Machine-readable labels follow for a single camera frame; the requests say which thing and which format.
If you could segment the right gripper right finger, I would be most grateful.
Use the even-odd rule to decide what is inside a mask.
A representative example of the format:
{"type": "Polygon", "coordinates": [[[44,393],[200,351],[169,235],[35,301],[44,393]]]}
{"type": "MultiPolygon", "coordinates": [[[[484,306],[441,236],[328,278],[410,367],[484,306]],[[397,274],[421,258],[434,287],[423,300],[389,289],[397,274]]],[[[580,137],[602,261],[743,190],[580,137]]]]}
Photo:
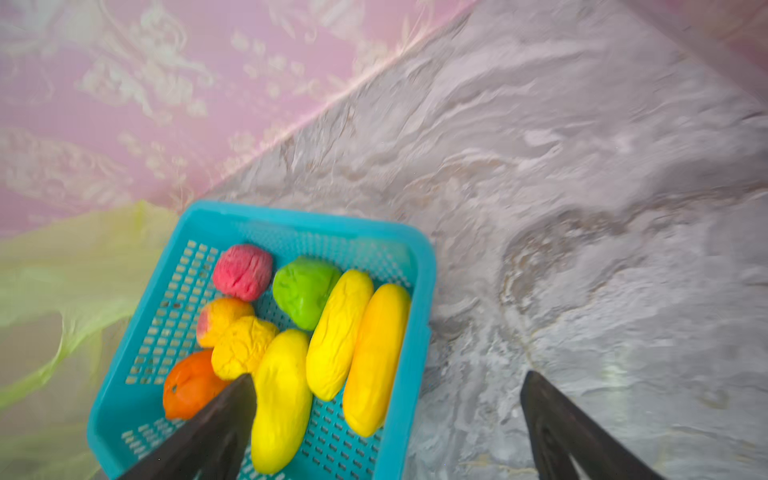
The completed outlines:
{"type": "Polygon", "coordinates": [[[520,403],[541,479],[659,479],[540,373],[526,373],[520,403]]]}

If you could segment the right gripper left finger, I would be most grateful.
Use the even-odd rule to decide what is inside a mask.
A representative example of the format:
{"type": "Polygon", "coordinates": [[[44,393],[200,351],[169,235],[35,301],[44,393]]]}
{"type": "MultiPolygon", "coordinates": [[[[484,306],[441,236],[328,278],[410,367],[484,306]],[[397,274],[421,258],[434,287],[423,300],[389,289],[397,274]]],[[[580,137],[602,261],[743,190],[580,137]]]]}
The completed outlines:
{"type": "Polygon", "coordinates": [[[242,375],[121,478],[236,479],[256,410],[252,377],[242,375]]]}

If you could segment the orange round fruit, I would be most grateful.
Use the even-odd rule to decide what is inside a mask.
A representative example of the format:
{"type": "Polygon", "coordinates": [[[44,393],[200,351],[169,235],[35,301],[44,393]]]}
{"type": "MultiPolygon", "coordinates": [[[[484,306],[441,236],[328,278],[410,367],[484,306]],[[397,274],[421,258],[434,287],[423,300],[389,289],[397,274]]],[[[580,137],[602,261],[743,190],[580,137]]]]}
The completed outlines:
{"type": "Polygon", "coordinates": [[[173,367],[163,387],[163,408],[169,420],[189,420],[225,390],[230,381],[214,372],[212,351],[193,353],[173,367]]]}

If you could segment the small yellow fruit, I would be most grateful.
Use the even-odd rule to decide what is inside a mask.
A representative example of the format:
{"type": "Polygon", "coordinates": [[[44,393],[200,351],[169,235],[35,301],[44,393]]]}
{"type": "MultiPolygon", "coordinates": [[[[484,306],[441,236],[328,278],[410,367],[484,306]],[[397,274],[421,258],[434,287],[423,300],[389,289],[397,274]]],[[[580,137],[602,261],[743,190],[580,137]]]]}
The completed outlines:
{"type": "Polygon", "coordinates": [[[309,337],[301,330],[279,333],[255,375],[251,460],[260,474],[280,472],[303,443],[313,403],[306,376],[308,347],[309,337]]]}

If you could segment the yellow-red peach fruit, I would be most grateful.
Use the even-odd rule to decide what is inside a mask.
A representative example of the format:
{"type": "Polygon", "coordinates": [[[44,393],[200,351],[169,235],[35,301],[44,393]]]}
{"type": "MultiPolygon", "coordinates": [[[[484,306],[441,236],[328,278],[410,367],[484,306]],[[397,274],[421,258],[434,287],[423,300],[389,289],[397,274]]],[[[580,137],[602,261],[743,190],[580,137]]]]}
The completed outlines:
{"type": "Polygon", "coordinates": [[[196,340],[201,348],[213,348],[235,320],[253,316],[254,307],[237,298],[218,298],[206,304],[197,319],[196,340]]]}

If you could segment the yellow banana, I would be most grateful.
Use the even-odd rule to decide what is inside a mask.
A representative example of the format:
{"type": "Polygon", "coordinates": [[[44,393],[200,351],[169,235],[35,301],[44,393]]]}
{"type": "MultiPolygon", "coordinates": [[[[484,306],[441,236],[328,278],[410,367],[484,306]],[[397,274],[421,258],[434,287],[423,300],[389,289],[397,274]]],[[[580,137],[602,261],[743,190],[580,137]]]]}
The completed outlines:
{"type": "Polygon", "coordinates": [[[306,357],[308,386],[322,401],[333,400],[345,384],[373,291],[370,276],[351,269],[340,277],[328,298],[306,357]]]}
{"type": "Polygon", "coordinates": [[[361,437],[372,436],[386,419],[410,305],[403,287],[384,284],[364,311],[342,400],[345,421],[361,437]]]}

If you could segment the green fruit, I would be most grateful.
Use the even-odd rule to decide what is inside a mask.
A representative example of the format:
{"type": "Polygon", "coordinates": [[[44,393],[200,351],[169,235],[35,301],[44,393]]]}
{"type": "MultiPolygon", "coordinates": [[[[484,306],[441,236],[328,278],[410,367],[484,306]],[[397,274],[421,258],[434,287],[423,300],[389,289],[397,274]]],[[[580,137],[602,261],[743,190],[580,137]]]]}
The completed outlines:
{"type": "Polygon", "coordinates": [[[340,277],[333,264],[300,256],[275,274],[273,297],[298,328],[314,331],[340,277]]]}

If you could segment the yellow-green plastic bag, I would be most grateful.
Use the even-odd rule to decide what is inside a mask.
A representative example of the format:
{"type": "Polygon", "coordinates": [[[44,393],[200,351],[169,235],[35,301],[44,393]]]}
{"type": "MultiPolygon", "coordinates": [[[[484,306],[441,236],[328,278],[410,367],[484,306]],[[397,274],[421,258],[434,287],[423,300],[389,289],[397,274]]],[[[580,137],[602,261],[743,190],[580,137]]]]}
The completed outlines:
{"type": "Polygon", "coordinates": [[[1,243],[1,475],[90,479],[101,382],[176,226],[140,201],[1,243]]]}

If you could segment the teal plastic basket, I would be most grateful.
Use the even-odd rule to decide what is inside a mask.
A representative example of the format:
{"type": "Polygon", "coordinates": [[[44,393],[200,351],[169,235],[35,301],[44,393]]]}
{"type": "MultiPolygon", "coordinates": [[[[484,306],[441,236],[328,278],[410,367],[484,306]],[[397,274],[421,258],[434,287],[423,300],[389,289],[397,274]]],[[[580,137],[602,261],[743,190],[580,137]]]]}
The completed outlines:
{"type": "Polygon", "coordinates": [[[437,265],[428,239],[403,224],[213,201],[194,203],[177,223],[91,409],[88,443],[105,474],[119,477],[178,429],[163,412],[165,378],[197,349],[197,316],[218,296],[216,262],[243,243],[269,252],[277,267],[313,257],[408,290],[409,323],[384,426],[362,438],[346,424],[340,399],[315,401],[304,442],[281,472],[284,479],[400,478],[431,335],[437,265]]]}

